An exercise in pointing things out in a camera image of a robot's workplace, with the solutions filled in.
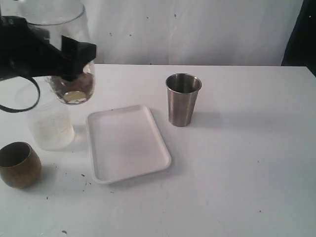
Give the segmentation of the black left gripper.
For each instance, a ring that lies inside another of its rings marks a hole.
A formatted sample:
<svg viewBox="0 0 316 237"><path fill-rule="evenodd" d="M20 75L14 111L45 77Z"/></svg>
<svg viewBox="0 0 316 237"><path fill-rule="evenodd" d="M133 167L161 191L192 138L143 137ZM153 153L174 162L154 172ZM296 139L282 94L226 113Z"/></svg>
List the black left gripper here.
<svg viewBox="0 0 316 237"><path fill-rule="evenodd" d="M97 45L62 36L61 51L49 43L47 30L35 34L26 19L0 18L0 78L59 76L76 80L96 58Z"/></svg>

